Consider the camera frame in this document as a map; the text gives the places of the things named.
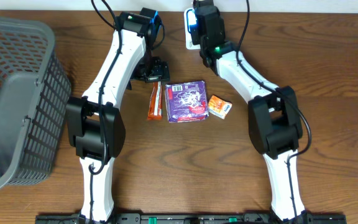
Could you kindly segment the small orange tissue packet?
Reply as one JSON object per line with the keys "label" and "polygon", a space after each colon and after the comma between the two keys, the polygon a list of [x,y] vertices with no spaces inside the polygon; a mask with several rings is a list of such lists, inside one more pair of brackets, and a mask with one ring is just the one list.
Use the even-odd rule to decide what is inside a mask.
{"label": "small orange tissue packet", "polygon": [[215,95],[212,95],[208,101],[208,111],[221,119],[225,119],[231,108],[232,103],[224,101]]}

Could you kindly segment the orange snack bar wrapper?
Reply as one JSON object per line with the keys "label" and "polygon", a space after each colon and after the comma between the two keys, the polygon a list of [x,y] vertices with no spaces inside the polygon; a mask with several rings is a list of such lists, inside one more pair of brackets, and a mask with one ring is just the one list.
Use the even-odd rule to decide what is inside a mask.
{"label": "orange snack bar wrapper", "polygon": [[161,82],[153,83],[153,90],[150,96],[148,120],[162,119],[162,84]]}

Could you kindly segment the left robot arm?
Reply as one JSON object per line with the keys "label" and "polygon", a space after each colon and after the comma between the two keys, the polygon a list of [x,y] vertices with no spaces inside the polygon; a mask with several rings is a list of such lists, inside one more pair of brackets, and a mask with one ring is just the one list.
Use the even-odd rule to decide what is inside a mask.
{"label": "left robot arm", "polygon": [[114,16],[108,55],[82,97],[71,96],[66,106],[68,137],[80,158],[84,177],[84,203],[78,223],[107,223],[114,210],[112,168],[126,138],[121,116],[125,90],[131,80],[167,82],[168,63],[152,54],[164,31],[158,12],[142,8],[138,14]]}

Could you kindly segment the purple square snack packet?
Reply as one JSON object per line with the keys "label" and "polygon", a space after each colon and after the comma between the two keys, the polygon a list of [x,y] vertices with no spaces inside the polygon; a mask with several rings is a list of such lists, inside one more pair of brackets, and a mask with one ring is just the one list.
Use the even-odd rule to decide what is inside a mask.
{"label": "purple square snack packet", "polygon": [[169,123],[202,121],[209,116],[205,81],[165,85]]}

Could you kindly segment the teal packet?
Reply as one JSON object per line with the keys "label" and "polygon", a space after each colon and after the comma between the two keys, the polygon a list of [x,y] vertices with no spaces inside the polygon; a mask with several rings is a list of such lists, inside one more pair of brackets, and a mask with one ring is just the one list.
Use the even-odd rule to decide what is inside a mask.
{"label": "teal packet", "polygon": [[187,21],[188,32],[191,33],[191,29],[196,27],[197,25],[197,18],[195,16],[195,11],[193,9],[189,9],[186,12],[186,21]]}

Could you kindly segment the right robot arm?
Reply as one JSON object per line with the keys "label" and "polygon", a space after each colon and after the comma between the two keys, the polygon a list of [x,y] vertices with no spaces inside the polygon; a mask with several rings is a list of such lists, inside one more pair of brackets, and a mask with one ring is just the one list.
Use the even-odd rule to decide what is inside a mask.
{"label": "right robot arm", "polygon": [[296,158],[299,140],[310,132],[295,91],[264,78],[244,58],[241,44],[226,39],[224,19],[213,1],[193,1],[187,21],[192,43],[199,45],[206,67],[227,81],[247,103],[249,136],[266,162],[272,189],[271,211],[280,223],[301,220]]}

